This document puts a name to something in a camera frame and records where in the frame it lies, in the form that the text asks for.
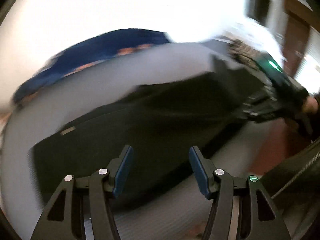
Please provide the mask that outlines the person's right hand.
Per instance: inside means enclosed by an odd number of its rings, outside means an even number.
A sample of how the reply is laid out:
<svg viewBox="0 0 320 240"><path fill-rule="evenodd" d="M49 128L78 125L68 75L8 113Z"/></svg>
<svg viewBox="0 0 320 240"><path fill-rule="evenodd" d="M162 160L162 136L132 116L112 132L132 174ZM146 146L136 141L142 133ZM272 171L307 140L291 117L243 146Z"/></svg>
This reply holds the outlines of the person's right hand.
<svg viewBox="0 0 320 240"><path fill-rule="evenodd" d="M313 113L318 111L319 104L315 97L308 96L303 103L302 111L303 113Z"/></svg>

